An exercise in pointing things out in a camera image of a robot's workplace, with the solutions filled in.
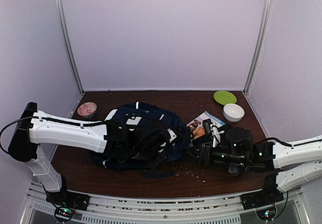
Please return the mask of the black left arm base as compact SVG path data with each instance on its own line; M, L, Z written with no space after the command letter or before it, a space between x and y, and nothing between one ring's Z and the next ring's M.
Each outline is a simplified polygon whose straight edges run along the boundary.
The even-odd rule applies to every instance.
M67 180L64 176L61 177L61 187L58 191L48 192L44 188L46 193L46 201L55 206L69 207L76 210L86 211L90 201L90 196L87 194L76 193L68 191Z

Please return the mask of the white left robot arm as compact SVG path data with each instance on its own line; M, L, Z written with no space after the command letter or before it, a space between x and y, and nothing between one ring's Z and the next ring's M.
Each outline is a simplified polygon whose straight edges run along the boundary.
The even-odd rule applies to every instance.
M72 120L51 116L29 103L4 150L28 164L33 175L62 206L72 202L64 178L46 158L41 144L57 144L88 150L95 163L125 171L153 169L172 161L180 141L182 122L173 112L142 102L112 109L103 121Z

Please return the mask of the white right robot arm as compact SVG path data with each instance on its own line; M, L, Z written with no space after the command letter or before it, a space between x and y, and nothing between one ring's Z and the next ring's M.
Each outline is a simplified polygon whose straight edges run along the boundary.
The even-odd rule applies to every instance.
M203 127L205 134L193 140L193 146L188 150L203 165L223 164L236 176L242 176L246 171L274 172L297 165L265 178L263 189L258 193L261 204L269 204L277 193L285 193L321 177L321 136L293 142L269 137L254 142L248 129L229 124L217 127L210 119L203 121Z

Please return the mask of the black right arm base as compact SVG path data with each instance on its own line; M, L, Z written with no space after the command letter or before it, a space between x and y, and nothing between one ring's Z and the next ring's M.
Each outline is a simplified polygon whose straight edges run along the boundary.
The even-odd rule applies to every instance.
M284 200L284 194L277 189L277 173L264 178L263 188L240 196L244 210L258 208Z

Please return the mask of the navy blue backpack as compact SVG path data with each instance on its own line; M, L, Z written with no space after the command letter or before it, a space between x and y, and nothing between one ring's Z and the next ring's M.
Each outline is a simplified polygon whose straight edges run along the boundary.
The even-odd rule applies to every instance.
M106 116L107 145L89 152L93 164L115 171L142 170L147 178L174 176L154 173L182 157L191 144L189 127L175 113L143 102L111 110Z

